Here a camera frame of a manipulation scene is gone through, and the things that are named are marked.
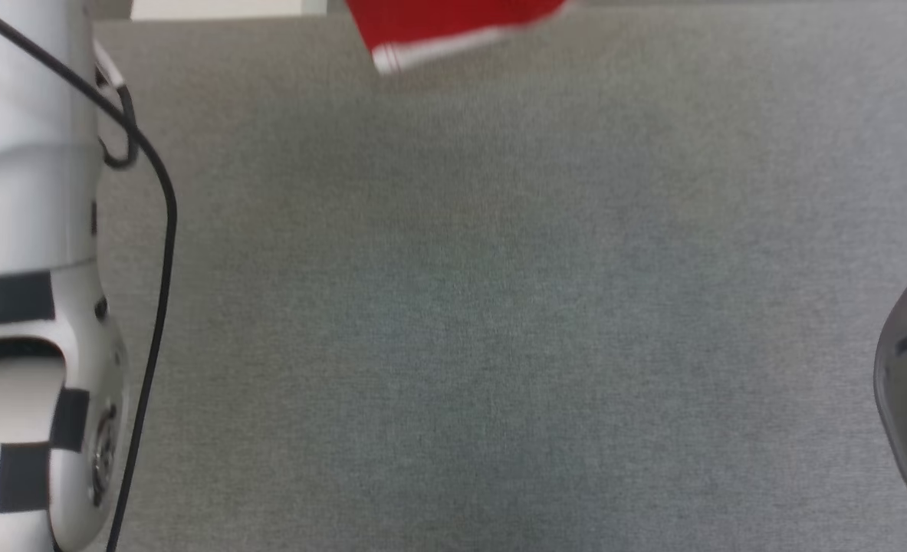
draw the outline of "black cable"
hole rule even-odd
[[[121,85],[121,87],[116,89],[116,94],[120,95],[123,115],[125,118],[130,119],[133,125],[136,125],[136,110],[133,108],[133,97],[130,94],[130,88],[125,84]],[[125,171],[136,163],[139,146],[129,133],[127,133],[127,156],[125,157],[115,157],[110,153],[109,148],[106,147],[106,143],[102,139],[99,139],[99,144],[102,144],[102,160],[106,162],[106,167],[113,169],[113,171]]]
[[[136,457],[139,454],[140,436],[143,433],[143,420],[146,416],[147,404],[150,399],[150,389],[153,385],[153,376],[156,370],[156,358],[159,356],[159,344],[163,338],[163,323],[166,321],[166,304],[170,296],[170,273],[173,268],[173,245],[177,233],[177,198],[173,192],[173,183],[170,175],[163,166],[163,161],[156,153],[156,148],[136,126],[136,123],[127,119],[112,102],[103,97],[98,90],[82,77],[79,77],[70,67],[65,66],[60,60],[51,56],[43,48],[36,45],[29,38],[21,34],[18,29],[11,27],[0,19],[0,35],[7,38],[24,52],[29,53],[48,69],[64,78],[75,90],[80,91],[85,97],[94,102],[106,115],[123,127],[127,135],[136,140],[137,146],[146,154],[150,164],[156,172],[156,178],[163,189],[163,201],[166,203],[166,230],[163,235],[163,271],[159,280],[159,301],[156,304],[156,321],[154,322],[153,338],[150,343],[150,354],[147,357],[146,372],[143,375],[143,385],[136,406],[136,420],[130,437],[130,451],[127,454],[127,465],[123,474],[123,484],[120,486],[120,498],[117,501],[116,513],[113,514],[113,525],[109,533],[107,552],[114,552],[120,540],[120,531],[123,530],[123,516],[127,509],[127,500],[130,499],[130,486],[132,485],[133,472],[136,468]]]

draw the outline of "table surface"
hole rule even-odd
[[[907,550],[907,3],[576,10],[390,78],[346,15],[98,31],[181,216],[123,552]],[[134,381],[162,231],[106,174]]]

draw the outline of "black tape strip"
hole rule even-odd
[[[0,276],[0,324],[54,320],[51,272]]]
[[[51,423],[51,447],[82,452],[85,420],[88,419],[89,392],[83,389],[61,389]]]
[[[0,513],[47,510],[49,443],[12,443],[0,446]]]

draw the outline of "gray fabric surface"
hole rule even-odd
[[[327,13],[333,14],[348,11],[346,0],[327,0]]]
[[[576,11],[394,78],[343,15],[99,36],[181,205],[123,552],[907,550],[907,3]],[[135,381],[162,227],[106,175]]]
[[[130,18],[133,0],[95,0],[92,15],[96,18]]]

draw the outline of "red object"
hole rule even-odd
[[[565,0],[348,0],[383,73],[495,41],[554,14],[562,4]]]

